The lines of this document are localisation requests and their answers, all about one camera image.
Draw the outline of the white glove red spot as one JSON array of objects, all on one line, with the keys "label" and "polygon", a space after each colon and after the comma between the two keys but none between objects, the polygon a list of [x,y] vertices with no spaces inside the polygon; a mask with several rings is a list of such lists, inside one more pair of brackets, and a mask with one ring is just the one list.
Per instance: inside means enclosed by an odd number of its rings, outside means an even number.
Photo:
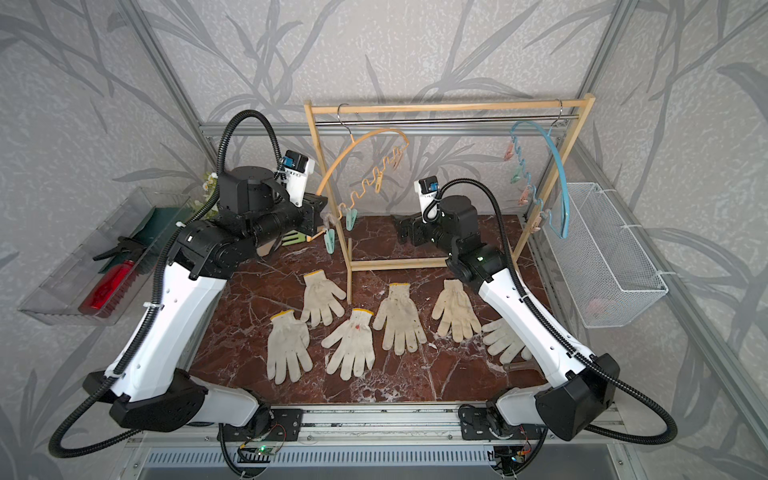
[{"label": "white glove red spot", "polygon": [[326,349],[338,344],[326,365],[328,375],[341,369],[340,378],[348,381],[352,376],[362,377],[366,370],[373,368],[375,352],[369,325],[372,316],[369,310],[355,308],[347,321],[322,340],[321,346]]}]

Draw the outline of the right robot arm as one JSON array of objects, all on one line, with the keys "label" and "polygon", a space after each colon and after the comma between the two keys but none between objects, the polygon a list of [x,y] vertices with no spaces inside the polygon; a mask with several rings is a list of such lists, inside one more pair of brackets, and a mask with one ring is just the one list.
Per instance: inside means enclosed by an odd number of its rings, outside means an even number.
[{"label": "right robot arm", "polygon": [[[499,246],[482,240],[478,213],[470,199],[449,194],[449,188],[462,183],[477,187],[490,201]],[[544,386],[512,390],[493,400],[493,409],[506,424],[542,426],[564,441],[582,431],[640,445],[664,445],[677,437],[673,417],[650,397],[620,380],[620,367],[611,355],[595,355],[530,292],[515,270],[499,203],[485,184],[467,178],[439,185],[436,177],[428,176],[415,181],[414,190],[420,211],[398,217],[400,239],[415,246],[431,243],[446,253],[446,266],[460,285],[469,287],[500,315],[503,324],[528,348],[547,381]],[[654,412],[664,423],[664,431],[633,435],[595,425],[595,420],[613,404],[616,391]]]}]

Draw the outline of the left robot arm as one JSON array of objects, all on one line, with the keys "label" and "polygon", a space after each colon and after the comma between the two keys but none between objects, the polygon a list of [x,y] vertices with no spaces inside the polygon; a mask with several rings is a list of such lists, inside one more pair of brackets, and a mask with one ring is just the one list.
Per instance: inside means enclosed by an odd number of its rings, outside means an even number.
[{"label": "left robot arm", "polygon": [[[228,145],[246,119],[265,128],[276,169],[226,169]],[[212,317],[228,280],[242,263],[257,258],[260,246],[278,245],[290,231],[317,233],[328,200],[307,192],[312,171],[307,156],[281,152],[261,112],[243,110],[227,123],[211,198],[187,221],[177,223],[158,256],[142,321],[115,361],[88,375],[83,387],[89,395],[52,434],[51,456],[85,456],[142,431],[172,432],[188,424],[267,429],[269,409],[253,393],[197,379],[179,361],[193,335]],[[110,416],[124,433],[88,446],[65,447],[64,436],[98,402],[110,404]]]}]

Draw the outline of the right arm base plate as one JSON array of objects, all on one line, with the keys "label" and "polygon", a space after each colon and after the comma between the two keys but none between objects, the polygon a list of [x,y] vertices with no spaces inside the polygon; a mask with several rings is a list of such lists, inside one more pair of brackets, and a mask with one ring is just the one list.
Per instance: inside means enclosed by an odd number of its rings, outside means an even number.
[{"label": "right arm base plate", "polygon": [[523,441],[538,440],[542,436],[539,425],[508,424],[495,408],[462,404],[457,414],[463,440]]}]

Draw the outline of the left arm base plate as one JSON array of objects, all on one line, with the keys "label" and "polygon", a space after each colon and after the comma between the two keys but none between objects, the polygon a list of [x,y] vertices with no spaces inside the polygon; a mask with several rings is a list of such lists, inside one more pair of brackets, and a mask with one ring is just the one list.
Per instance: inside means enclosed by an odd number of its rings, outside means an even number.
[{"label": "left arm base plate", "polygon": [[225,424],[217,438],[223,438],[225,442],[295,442],[302,426],[303,413],[300,408],[260,408],[243,427]]}]

